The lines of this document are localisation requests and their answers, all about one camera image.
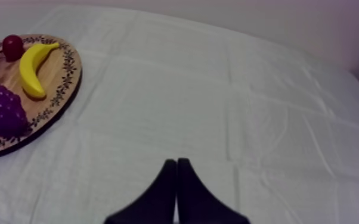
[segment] round wooden board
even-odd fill
[[[71,103],[81,83],[81,59],[72,45],[49,35],[21,35],[21,38],[25,49],[34,43],[59,42],[60,47],[50,52],[38,70],[38,79],[47,93],[41,101],[33,101],[24,93],[20,84],[20,61],[8,63],[0,54],[0,84],[20,96],[31,130],[19,138],[0,137],[0,155],[28,144],[50,127]]]

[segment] table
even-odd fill
[[[109,7],[0,5],[0,39],[12,33],[72,43],[83,81],[61,120],[0,158],[0,224],[102,223],[178,157],[252,223],[359,223],[359,84],[347,72]]]

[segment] banana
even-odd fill
[[[21,85],[29,96],[37,99],[41,99],[46,96],[46,93],[36,76],[36,70],[49,52],[59,46],[59,43],[37,43],[31,46],[22,55],[20,60]]]

